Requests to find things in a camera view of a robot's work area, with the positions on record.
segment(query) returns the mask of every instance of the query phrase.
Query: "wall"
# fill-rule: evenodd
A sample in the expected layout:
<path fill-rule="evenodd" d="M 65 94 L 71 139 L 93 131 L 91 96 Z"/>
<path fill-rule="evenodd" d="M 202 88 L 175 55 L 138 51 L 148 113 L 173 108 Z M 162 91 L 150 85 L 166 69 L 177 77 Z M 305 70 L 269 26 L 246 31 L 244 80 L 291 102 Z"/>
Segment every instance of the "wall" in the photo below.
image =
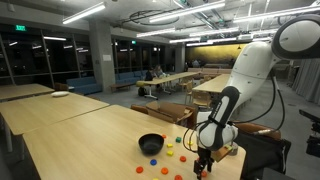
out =
<path fill-rule="evenodd" d="M 246 44 L 221 45 L 221 46 L 200 46 L 186 48 L 186 62 L 195 59 L 205 61 L 208 64 L 226 64 L 230 59 L 237 59 L 241 50 Z"/>

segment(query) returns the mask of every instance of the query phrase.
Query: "ceiling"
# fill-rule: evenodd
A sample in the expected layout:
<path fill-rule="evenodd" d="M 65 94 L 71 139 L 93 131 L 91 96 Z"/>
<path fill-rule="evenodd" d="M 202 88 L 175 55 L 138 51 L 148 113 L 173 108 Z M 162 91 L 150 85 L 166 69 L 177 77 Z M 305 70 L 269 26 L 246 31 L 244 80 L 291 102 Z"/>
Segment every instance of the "ceiling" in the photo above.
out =
<path fill-rule="evenodd" d="M 80 12 L 88 7 L 98 4 L 103 0 L 10 0 L 10 3 L 21 6 L 26 6 L 34 9 L 54 12 L 69 16 Z M 148 18 L 143 18 L 146 15 L 152 15 L 162 11 L 179 9 L 173 0 L 104 0 L 107 3 L 107 8 L 93 16 L 103 18 L 109 21 L 113 26 L 123 27 L 126 29 L 135 30 L 138 32 L 148 32 L 161 29 L 175 27 L 178 31 L 170 34 L 162 35 L 169 39 L 186 38 L 191 32 L 199 32 L 210 30 L 203 21 L 194 15 L 186 15 L 176 19 L 176 22 L 167 25 L 143 25 L 148 23 Z M 176 0 L 188 1 L 192 6 L 203 5 L 204 3 L 212 3 L 218 0 Z M 252 31 L 260 29 L 274 29 L 280 26 L 281 23 L 293 17 L 269 18 L 261 23 L 261 20 L 250 23 L 234 24 L 234 17 L 248 16 L 249 7 L 251 4 L 251 15 L 261 14 L 265 12 L 273 12 L 303 6 L 310 6 L 315 0 L 226 0 L 226 5 L 216 11 L 204 11 L 208 16 L 206 19 L 213 24 L 215 28 L 240 27 L 241 31 Z M 149 13 L 137 13 L 140 11 L 150 11 Z M 139 18 L 136 22 L 130 19 L 132 14 L 134 18 Z"/>

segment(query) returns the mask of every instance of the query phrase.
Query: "column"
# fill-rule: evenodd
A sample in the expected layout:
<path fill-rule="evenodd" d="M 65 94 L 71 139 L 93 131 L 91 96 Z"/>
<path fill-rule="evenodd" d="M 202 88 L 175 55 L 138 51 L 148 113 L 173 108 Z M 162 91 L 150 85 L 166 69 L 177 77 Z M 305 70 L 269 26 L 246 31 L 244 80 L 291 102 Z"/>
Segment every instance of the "column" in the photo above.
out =
<path fill-rule="evenodd" d="M 185 63 L 185 46 L 183 43 L 179 43 L 176 46 L 176 60 L 175 60 L 175 72 L 183 72 Z"/>
<path fill-rule="evenodd" d="M 115 83 L 115 73 L 110 24 L 100 19 L 91 19 L 89 25 L 95 78 L 102 84 L 103 92 L 111 92 L 109 86 Z"/>

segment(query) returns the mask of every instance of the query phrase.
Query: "blue couch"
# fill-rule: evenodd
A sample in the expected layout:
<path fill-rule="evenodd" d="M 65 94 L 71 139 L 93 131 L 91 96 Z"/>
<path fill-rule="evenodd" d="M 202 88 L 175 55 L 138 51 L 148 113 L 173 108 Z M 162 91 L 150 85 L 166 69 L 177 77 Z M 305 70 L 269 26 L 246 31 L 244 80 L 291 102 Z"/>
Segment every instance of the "blue couch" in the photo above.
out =
<path fill-rule="evenodd" d="M 143 77 L 146 74 L 145 71 L 134 71 L 134 72 L 125 72 L 125 73 L 119 73 L 116 74 L 116 84 L 122 84 L 122 83 L 132 83 L 135 84 L 139 80 L 143 80 Z"/>
<path fill-rule="evenodd" d="M 94 77 L 67 79 L 67 84 L 74 87 L 74 92 L 85 95 L 102 91 L 102 85 L 97 84 Z"/>

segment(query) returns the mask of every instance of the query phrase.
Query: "floor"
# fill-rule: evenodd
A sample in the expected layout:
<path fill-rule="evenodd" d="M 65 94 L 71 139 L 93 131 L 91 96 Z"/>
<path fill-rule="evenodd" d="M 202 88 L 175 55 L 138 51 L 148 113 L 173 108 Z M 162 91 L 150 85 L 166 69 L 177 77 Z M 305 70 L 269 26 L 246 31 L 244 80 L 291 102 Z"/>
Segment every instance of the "floor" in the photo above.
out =
<path fill-rule="evenodd" d="M 286 82 L 280 82 L 279 86 L 286 110 L 286 120 L 281 128 L 281 133 L 283 138 L 292 142 L 287 160 L 287 175 L 295 179 L 317 180 L 320 177 L 318 167 L 320 158 L 305 153 L 307 148 L 306 140 L 311 134 L 310 128 L 312 123 L 307 118 L 301 116 L 298 111 L 299 109 L 308 109 L 309 111 L 317 112 L 319 106 L 307 102 L 302 97 L 296 95 L 295 92 L 287 86 Z M 157 92 L 154 92 L 154 95 L 159 98 L 159 101 L 182 104 L 185 102 L 185 93 L 182 92 L 181 89 L 173 92 L 171 95 Z M 101 101 L 110 104 L 118 104 L 125 107 L 130 107 L 131 104 L 145 105 L 148 102 L 154 101 L 153 99 L 138 96 L 138 88 L 134 86 L 132 86 L 130 90 L 124 88 L 112 94 L 97 93 L 91 96 L 98 97 Z M 234 113 L 231 119 L 244 121 L 254 118 L 262 114 L 269 107 L 271 99 L 272 83 L 266 81 L 260 91 L 241 109 L 240 113 Z M 279 98 L 277 97 L 271 112 L 257 120 L 256 123 L 275 128 L 280 124 L 281 117 L 282 110 Z M 19 140 L 19 137 L 13 139 L 14 149 L 18 148 Z M 24 161 L 19 161 L 19 152 L 17 151 L 7 153 L 4 131 L 0 131 L 0 148 L 15 180 L 40 179 L 28 153 Z"/>

